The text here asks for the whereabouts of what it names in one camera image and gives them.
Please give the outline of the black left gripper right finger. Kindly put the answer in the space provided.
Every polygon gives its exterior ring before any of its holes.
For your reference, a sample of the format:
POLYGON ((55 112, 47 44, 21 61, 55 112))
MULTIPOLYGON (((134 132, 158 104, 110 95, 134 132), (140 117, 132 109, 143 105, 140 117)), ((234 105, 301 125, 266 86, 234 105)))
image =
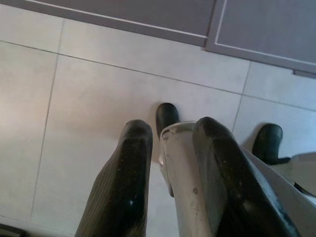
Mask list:
POLYGON ((266 178, 224 125, 199 119, 194 150, 213 236, 300 236, 266 178))

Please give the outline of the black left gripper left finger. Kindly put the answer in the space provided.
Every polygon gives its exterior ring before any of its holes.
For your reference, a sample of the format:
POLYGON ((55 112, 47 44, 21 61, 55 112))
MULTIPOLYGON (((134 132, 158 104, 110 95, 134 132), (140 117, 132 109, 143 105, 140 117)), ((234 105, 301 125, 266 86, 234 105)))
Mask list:
POLYGON ((153 133, 143 120, 129 121, 97 175, 77 237, 144 237, 153 133))

